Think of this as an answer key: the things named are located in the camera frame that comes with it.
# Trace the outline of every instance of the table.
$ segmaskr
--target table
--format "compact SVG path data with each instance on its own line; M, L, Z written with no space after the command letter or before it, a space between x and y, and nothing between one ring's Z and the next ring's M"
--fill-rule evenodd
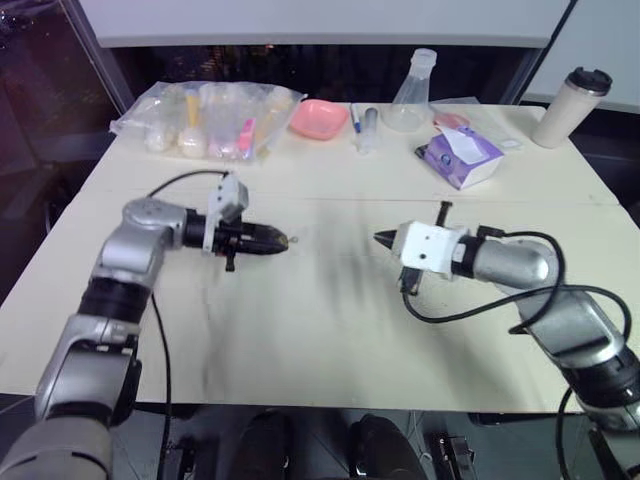
M489 111L505 119L541 113L524 107ZM564 380L532 339L507 334L517 321L515 307L449 325L418 322L402 307L395 283L399 265L372 235L409 219L433 221L439 200L450 198L455 202L450 225L552 233L566 252L569 281L617 292L637 317L640 236L626 212L569 143L538 150L522 134L524 150L505 157L489 181L494 188L457 192L414 160L410 148L403 153L402 137L383 130L385 147L364 159L350 149L349 130L327 144L307 144L287 133L263 164L237 169L250 188L246 219L297 237L288 252L238 258L233 274L223 272L222 259L197 251L167 255L156 294L172 354L174 400L554 411ZM391 157L387 140L400 153ZM329 155L339 152L340 159ZM202 167L125 154L116 140L2 306L0 391L33 393L122 206L172 175ZM326 169L313 168L322 161ZM521 173L534 175L533 161L556 167L555 174L547 174L544 195ZM351 182L346 175L352 175ZM538 174L535 180L543 178ZM211 183L193 178L161 196L204 208ZM488 284L430 276L422 291L420 308L436 315L500 296ZM608 301L602 305L619 318ZM162 401L161 343L149 311L143 326L138 400ZM637 330L630 343L638 350Z

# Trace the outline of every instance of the white tumbler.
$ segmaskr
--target white tumbler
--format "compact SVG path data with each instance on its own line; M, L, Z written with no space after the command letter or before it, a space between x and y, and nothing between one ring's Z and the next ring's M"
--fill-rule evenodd
M576 68L564 81L531 139L555 148L566 139L611 89L611 77L601 70Z

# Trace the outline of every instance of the clear plastic bag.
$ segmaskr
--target clear plastic bag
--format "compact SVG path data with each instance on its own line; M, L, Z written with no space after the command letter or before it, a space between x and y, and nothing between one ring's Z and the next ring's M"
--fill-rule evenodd
M157 82L110 130L151 152L249 159L268 150L304 97L250 82Z

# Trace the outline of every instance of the silver robotic arm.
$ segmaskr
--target silver robotic arm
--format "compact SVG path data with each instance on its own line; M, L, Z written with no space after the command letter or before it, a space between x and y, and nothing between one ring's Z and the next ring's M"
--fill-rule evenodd
M479 232L500 232L481 227ZM401 291L414 316L428 318L409 298L422 272L445 279L465 276L495 284L508 295L543 289L516 301L524 325L542 308L556 284L559 262L554 250L531 239L498 241L467 229L409 222L397 231L376 234L403 265ZM598 303L580 288L560 288L547 313L527 327L547 357L560 369L581 407L607 439L622 469L637 475L640 464L640 363Z
M109 427L133 409L142 365L140 321L165 251L183 246L227 257L287 249L278 230L242 223L248 192L227 175L207 215L153 198L128 203L105 241L78 312L72 315L35 396L37 423L13 445L0 479L106 479L111 475Z

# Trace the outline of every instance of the pink plastic bowl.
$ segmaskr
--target pink plastic bowl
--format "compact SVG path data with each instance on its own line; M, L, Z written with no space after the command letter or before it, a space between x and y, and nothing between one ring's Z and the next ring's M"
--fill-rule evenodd
M337 103L325 100L306 100L300 104L289 126L305 137L329 140L335 137L349 112Z

